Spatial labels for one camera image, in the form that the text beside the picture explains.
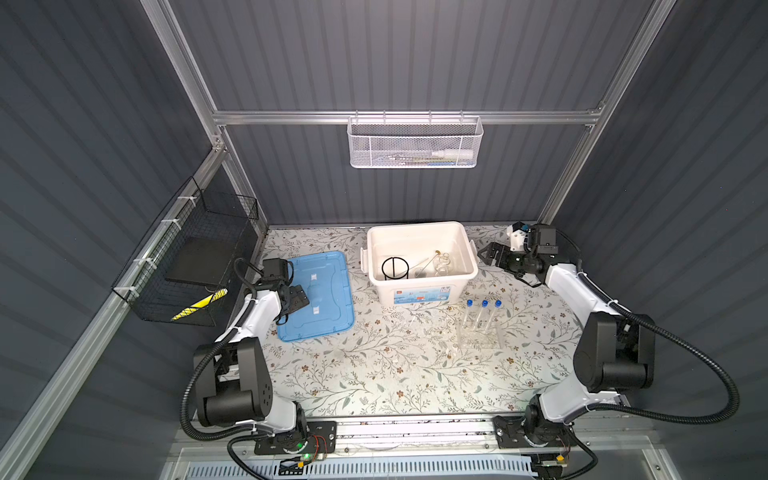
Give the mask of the blue plastic lid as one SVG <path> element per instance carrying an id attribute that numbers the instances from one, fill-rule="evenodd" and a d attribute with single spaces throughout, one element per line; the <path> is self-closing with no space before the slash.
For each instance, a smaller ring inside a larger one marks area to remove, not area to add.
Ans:
<path id="1" fill-rule="evenodd" d="M 354 301 L 345 255 L 341 251 L 291 259 L 293 286 L 301 286 L 309 304 L 277 327 L 283 342 L 298 342 L 349 330 L 355 321 Z"/>

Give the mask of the clear glass flask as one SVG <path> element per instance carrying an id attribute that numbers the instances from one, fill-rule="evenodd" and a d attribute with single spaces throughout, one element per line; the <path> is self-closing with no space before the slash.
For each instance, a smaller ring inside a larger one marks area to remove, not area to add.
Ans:
<path id="1" fill-rule="evenodd" d="M 437 276 L 448 276 L 453 272 L 452 257 L 448 252 L 438 254 L 432 265 Z"/>

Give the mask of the thin wire test tube brush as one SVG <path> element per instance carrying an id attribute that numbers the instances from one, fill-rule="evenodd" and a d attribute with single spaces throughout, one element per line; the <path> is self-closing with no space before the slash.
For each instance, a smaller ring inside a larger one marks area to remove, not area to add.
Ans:
<path id="1" fill-rule="evenodd" d="M 429 258 L 427 258 L 427 259 L 425 259 L 425 260 L 421 261 L 419 264 L 417 264 L 416 266 L 414 266 L 414 267 L 413 267 L 413 268 L 412 268 L 412 269 L 409 271 L 409 277 L 410 277 L 410 278 L 416 278 L 416 277 L 415 277 L 416 273 L 417 273 L 418 271 L 422 270 L 422 269 L 426 269 L 427 267 L 429 267 L 429 266 L 432 264 L 432 262 L 435 260 L 435 258 L 436 258 L 436 257 L 437 257 L 437 254 L 435 254 L 435 255 L 432 255 L 431 257 L 429 257 Z"/>

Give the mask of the white plastic storage bin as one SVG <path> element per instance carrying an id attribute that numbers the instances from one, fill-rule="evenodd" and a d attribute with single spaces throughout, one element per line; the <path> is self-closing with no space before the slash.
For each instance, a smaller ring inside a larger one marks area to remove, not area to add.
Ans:
<path id="1" fill-rule="evenodd" d="M 405 258 L 411 270 L 444 252 L 452 257 L 453 272 L 448 276 L 437 276 L 432 264 L 425 269 L 425 278 L 385 281 L 380 270 L 383 260 L 390 256 Z M 476 254 L 464 225 L 456 221 L 378 226 L 367 232 L 366 244 L 360 249 L 360 269 L 384 306 L 451 304 L 460 300 L 469 281 L 478 275 Z"/>

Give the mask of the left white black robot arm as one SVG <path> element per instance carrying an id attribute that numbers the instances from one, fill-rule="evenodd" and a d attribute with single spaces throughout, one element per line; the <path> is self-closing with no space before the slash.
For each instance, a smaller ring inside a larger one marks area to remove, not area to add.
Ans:
<path id="1" fill-rule="evenodd" d="M 264 432 L 301 445 L 309 436 L 305 413 L 298 402 L 275 392 L 263 342 L 272 326 L 287 322 L 309 300 L 293 283 L 294 267 L 286 259 L 266 259 L 257 267 L 238 258 L 233 270 L 245 289 L 243 303 L 222 335 L 194 353 L 181 399 L 181 429 L 198 441 Z"/>

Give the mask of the blue capped test tube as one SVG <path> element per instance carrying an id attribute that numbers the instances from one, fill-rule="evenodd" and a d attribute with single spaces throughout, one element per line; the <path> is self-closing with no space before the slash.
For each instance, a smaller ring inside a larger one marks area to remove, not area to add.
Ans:
<path id="1" fill-rule="evenodd" d="M 491 310 L 488 323 L 485 328 L 485 332 L 489 332 L 491 330 L 491 327 L 494 325 L 496 317 L 498 315 L 498 312 L 500 311 L 501 307 L 503 305 L 503 302 L 501 300 L 496 300 L 494 303 L 494 307 Z"/>
<path id="2" fill-rule="evenodd" d="M 474 312 L 475 312 L 474 301 L 472 299 L 468 299 L 466 301 L 466 306 L 465 306 L 465 309 L 464 309 L 463 318 L 462 318 L 461 322 L 459 323 L 459 333 L 462 336 L 466 336 L 468 334 L 468 332 L 471 330 L 471 328 L 472 328 L 472 318 L 473 318 Z"/>
<path id="3" fill-rule="evenodd" d="M 488 307 L 488 304 L 489 304 L 489 302 L 488 302 L 487 299 L 483 299 L 481 301 L 480 306 L 479 306 L 479 310 L 477 312 L 477 315 L 475 317 L 474 324 L 473 324 L 473 328 L 475 330 L 478 330 L 480 328 L 480 325 L 482 323 L 482 318 L 483 318 L 484 312 L 486 311 L 486 309 Z"/>

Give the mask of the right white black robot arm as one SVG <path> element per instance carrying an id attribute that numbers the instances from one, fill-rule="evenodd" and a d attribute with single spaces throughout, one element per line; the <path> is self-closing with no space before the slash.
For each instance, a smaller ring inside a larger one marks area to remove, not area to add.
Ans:
<path id="1" fill-rule="evenodd" d="M 592 411 L 617 411 L 681 425 L 708 425 L 733 417 L 740 393 L 732 377 L 713 358 L 679 336 L 632 312 L 609 296 L 584 271 L 581 250 L 566 234 L 548 224 L 516 222 L 509 242 L 490 242 L 477 252 L 479 260 L 524 282 L 536 278 L 563 299 L 582 325 L 574 350 L 573 372 L 528 403 L 519 431 L 534 447 L 571 435 L 571 426 Z M 726 404 L 714 413 L 673 415 L 623 404 L 624 393 L 649 388 L 655 376 L 656 340 L 662 338 L 707 366 L 726 390 Z"/>

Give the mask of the black wire ring stand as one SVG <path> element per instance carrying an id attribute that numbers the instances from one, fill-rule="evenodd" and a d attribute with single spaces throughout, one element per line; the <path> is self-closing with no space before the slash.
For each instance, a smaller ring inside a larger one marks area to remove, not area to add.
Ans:
<path id="1" fill-rule="evenodd" d="M 390 256 L 381 263 L 381 273 L 385 281 L 404 280 L 410 275 L 409 262 L 400 256 Z"/>

